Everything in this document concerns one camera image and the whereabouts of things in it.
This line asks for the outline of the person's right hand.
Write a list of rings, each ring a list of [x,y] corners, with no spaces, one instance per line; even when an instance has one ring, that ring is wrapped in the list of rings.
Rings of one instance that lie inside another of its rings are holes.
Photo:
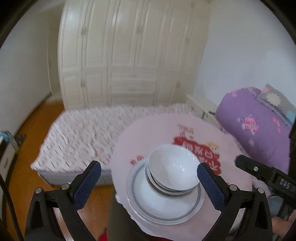
[[[273,226],[273,233],[275,235],[278,235],[280,238],[284,238],[284,236],[287,234],[288,230],[292,226],[292,223],[294,222],[295,218],[290,217],[288,220],[284,220],[279,217],[273,217],[271,219],[272,226]]]

